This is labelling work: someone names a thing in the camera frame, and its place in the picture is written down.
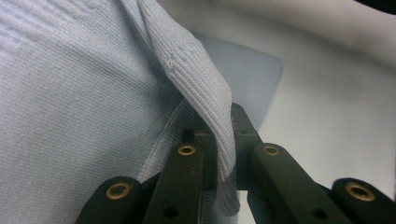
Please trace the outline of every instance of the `garment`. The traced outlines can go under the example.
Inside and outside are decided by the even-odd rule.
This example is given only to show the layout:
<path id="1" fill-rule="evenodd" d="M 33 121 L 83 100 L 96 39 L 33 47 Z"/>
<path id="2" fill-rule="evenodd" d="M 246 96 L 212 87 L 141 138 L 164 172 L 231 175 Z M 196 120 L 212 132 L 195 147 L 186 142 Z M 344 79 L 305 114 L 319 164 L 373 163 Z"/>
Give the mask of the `garment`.
<path id="1" fill-rule="evenodd" d="M 194 111 L 238 211 L 231 91 L 155 1 L 0 2 L 0 223 L 71 223 L 105 180 L 156 175 Z"/>

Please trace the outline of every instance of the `brass screw hole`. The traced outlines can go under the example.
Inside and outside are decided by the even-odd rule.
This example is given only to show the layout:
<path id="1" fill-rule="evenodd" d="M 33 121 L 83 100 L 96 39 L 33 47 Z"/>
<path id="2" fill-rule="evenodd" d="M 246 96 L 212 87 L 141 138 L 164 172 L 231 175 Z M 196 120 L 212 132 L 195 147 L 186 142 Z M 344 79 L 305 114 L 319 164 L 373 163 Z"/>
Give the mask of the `brass screw hole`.
<path id="1" fill-rule="evenodd" d="M 106 190 L 106 196 L 108 199 L 118 200 L 128 195 L 131 189 L 132 186 L 130 184 L 120 182 L 110 186 Z"/>
<path id="2" fill-rule="evenodd" d="M 280 153 L 279 149 L 276 147 L 264 147 L 264 152 L 270 156 L 277 156 Z"/>
<path id="3" fill-rule="evenodd" d="M 178 154 L 183 156 L 190 156 L 191 154 L 194 154 L 194 152 L 195 152 L 195 147 L 191 147 L 191 146 L 183 146 L 178 149 Z"/>
<path id="4" fill-rule="evenodd" d="M 347 183 L 346 192 L 352 197 L 365 202 L 371 202 L 375 199 L 374 194 L 369 189 L 356 183 Z"/>

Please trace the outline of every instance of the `textured cloth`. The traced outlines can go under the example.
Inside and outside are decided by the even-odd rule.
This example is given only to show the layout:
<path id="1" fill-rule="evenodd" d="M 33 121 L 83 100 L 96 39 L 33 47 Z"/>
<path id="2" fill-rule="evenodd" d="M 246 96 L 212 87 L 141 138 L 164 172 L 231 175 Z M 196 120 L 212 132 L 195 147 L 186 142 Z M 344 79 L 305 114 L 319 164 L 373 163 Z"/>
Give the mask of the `textured cloth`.
<path id="1" fill-rule="evenodd" d="M 230 89 L 155 1 L 2 0 L 0 60 L 0 223 L 72 223 L 105 180 L 157 174 L 193 110 L 237 211 Z"/>

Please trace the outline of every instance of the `black plastic part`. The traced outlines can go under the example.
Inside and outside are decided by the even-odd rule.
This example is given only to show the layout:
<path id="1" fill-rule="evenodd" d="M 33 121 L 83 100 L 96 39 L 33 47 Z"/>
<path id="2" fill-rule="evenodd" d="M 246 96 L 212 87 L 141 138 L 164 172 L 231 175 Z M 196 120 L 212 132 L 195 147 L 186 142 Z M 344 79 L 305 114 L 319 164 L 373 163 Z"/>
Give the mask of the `black plastic part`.
<path id="1" fill-rule="evenodd" d="M 160 178 L 161 173 L 153 176 L 152 178 L 143 182 L 140 187 L 140 195 L 134 211 L 132 212 L 130 222 L 129 223 L 142 223 L 143 218 L 145 217 L 146 211 L 149 207 L 149 202 L 152 197 L 152 193 L 155 190 L 158 179 Z"/>
<path id="2" fill-rule="evenodd" d="M 395 0 L 356 0 L 359 3 L 372 7 L 382 12 L 396 15 L 396 1 Z"/>
<path id="3" fill-rule="evenodd" d="M 250 171 L 251 153 L 253 148 L 262 140 L 241 105 L 233 104 L 231 120 L 233 122 L 236 151 L 236 187 L 238 190 L 248 190 L 249 180 L 252 179 Z"/>
<path id="4" fill-rule="evenodd" d="M 203 190 L 214 190 L 218 177 L 218 147 L 214 134 L 198 115 L 195 116 L 194 144 L 205 151 Z"/>
<path id="5" fill-rule="evenodd" d="M 347 192 L 348 184 L 358 184 L 370 190 L 374 199 L 364 201 Z M 372 185 L 358 179 L 338 179 L 332 185 L 332 199 L 349 216 L 354 223 L 360 224 L 395 224 L 396 203 Z"/>
<path id="6" fill-rule="evenodd" d="M 106 191 L 113 185 L 126 183 L 131 186 L 127 195 L 109 199 Z M 87 201 L 76 224 L 126 224 L 129 223 L 140 193 L 140 184 L 130 177 L 118 176 L 104 182 Z"/>
<path id="7" fill-rule="evenodd" d="M 252 193 L 268 195 L 276 223 L 351 223 L 283 147 L 258 144 L 252 169 L 262 187 Z"/>
<path id="8" fill-rule="evenodd" d="M 152 195 L 143 223 L 200 223 L 204 151 L 195 144 L 173 148 Z"/>

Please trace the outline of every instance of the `fabric fold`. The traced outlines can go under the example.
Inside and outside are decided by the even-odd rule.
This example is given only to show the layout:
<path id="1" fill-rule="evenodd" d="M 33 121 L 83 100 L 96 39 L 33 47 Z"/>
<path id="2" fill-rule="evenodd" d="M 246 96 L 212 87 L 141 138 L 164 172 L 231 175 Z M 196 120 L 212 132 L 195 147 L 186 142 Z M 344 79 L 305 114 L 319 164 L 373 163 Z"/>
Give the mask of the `fabric fold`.
<path id="1" fill-rule="evenodd" d="M 166 75 L 216 137 L 217 205 L 222 214 L 233 216 L 239 211 L 239 201 L 233 171 L 235 150 L 231 90 L 199 40 L 176 23 L 155 0 L 137 3 L 147 28 L 147 32 L 141 35 L 149 40 L 148 44 L 153 47 Z M 123 0 L 123 4 L 135 5 L 134 1 L 128 0 Z M 133 7 L 126 7 L 126 10 L 133 10 Z"/>

